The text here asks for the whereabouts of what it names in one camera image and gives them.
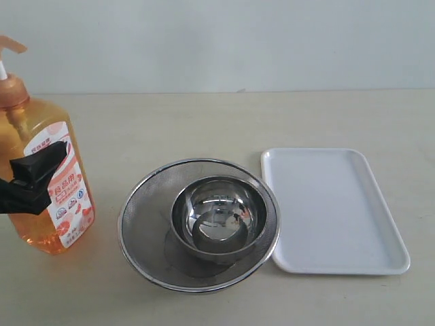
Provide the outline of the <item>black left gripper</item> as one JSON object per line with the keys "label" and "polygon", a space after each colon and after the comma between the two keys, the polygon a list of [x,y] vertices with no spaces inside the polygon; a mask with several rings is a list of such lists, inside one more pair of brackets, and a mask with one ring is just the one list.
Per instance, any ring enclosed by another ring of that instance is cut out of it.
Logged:
{"label": "black left gripper", "polygon": [[13,179],[1,180],[1,214],[41,214],[50,204],[48,185],[67,157],[67,143],[57,141],[29,156],[10,160]]}

